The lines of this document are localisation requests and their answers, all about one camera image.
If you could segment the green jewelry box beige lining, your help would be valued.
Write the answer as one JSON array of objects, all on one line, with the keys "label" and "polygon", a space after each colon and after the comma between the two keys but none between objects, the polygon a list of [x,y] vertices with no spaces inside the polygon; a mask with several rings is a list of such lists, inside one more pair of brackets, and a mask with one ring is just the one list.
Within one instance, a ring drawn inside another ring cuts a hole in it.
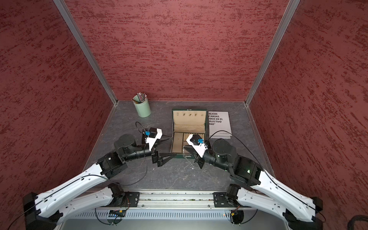
[{"label": "green jewelry box beige lining", "polygon": [[191,155],[184,150],[190,134],[198,134],[206,139],[208,132],[208,111],[206,109],[172,109],[172,145],[171,152],[177,158]]}]

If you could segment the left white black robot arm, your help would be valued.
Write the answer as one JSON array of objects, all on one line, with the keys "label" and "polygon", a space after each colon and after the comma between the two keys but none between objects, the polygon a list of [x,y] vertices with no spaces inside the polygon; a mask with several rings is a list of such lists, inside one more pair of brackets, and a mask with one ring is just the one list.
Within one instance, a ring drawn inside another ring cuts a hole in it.
[{"label": "left white black robot arm", "polygon": [[[69,181],[47,192],[29,193],[23,198],[25,227],[28,230],[53,230],[71,217],[99,207],[119,207],[127,204],[122,185],[111,179],[127,169],[127,162],[147,157],[159,167],[175,157],[173,153],[159,153],[161,135],[143,132],[141,145],[131,134],[122,135],[115,150],[98,159],[95,164]],[[100,191],[84,192],[101,183],[110,184]]]}]

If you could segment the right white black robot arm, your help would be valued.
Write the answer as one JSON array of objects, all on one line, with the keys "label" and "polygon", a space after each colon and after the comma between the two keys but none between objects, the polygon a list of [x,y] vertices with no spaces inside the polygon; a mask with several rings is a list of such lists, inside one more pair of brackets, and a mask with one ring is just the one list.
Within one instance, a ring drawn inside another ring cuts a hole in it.
[{"label": "right white black robot arm", "polygon": [[323,201],[307,197],[287,187],[255,161],[238,155],[236,148],[224,139],[212,146],[199,135],[191,134],[184,149],[203,167],[208,163],[223,169],[234,181],[229,185],[226,199],[234,206],[252,207],[280,218],[292,230],[321,230],[323,222],[317,214]]}]

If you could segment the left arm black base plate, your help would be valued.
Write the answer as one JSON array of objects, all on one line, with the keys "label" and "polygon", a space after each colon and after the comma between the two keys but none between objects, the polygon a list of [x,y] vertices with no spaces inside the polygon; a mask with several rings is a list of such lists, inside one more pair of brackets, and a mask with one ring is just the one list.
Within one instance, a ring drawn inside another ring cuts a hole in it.
[{"label": "left arm black base plate", "polygon": [[109,206],[136,208],[138,206],[139,200],[140,192],[123,192],[120,194],[113,194],[113,200]]}]

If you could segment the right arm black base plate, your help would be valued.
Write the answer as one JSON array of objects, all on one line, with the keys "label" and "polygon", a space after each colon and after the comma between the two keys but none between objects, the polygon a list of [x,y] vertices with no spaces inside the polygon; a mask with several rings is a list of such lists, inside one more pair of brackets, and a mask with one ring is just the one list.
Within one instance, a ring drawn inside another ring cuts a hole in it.
[{"label": "right arm black base plate", "polygon": [[216,208],[237,208],[237,196],[232,193],[214,192],[213,193],[214,206]]}]

